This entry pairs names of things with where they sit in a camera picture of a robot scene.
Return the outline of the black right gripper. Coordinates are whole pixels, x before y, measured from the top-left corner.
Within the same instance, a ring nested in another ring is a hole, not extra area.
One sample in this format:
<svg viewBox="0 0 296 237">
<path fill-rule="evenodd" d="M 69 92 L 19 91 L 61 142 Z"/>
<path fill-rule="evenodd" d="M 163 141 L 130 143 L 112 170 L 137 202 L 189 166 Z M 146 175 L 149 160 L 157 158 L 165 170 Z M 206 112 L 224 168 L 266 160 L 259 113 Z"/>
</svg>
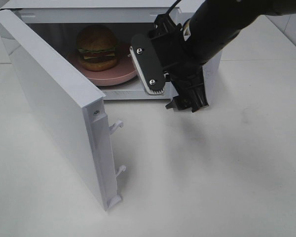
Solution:
<svg viewBox="0 0 296 237">
<path fill-rule="evenodd" d="M 175 24 L 168 13 L 163 13 L 156 17 L 154 26 L 148 38 L 163 72 L 167 74 L 166 79 L 178 93 L 165 108 L 178 111 L 191 109 L 194 113 L 209 106 L 202 66 L 184 46 L 182 25 Z"/>
</svg>

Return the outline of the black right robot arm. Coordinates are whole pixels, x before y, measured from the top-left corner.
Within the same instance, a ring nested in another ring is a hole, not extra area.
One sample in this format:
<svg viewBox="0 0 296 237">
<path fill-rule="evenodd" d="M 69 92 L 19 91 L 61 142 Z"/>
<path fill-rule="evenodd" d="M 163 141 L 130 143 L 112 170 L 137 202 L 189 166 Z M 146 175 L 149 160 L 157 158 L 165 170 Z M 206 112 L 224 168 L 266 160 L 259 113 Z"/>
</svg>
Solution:
<svg viewBox="0 0 296 237">
<path fill-rule="evenodd" d="M 184 24 L 170 12 L 154 21 L 151 43 L 178 95 L 166 107 L 193 112 L 209 105 L 202 66 L 260 15 L 296 14 L 296 0 L 206 0 Z"/>
</svg>

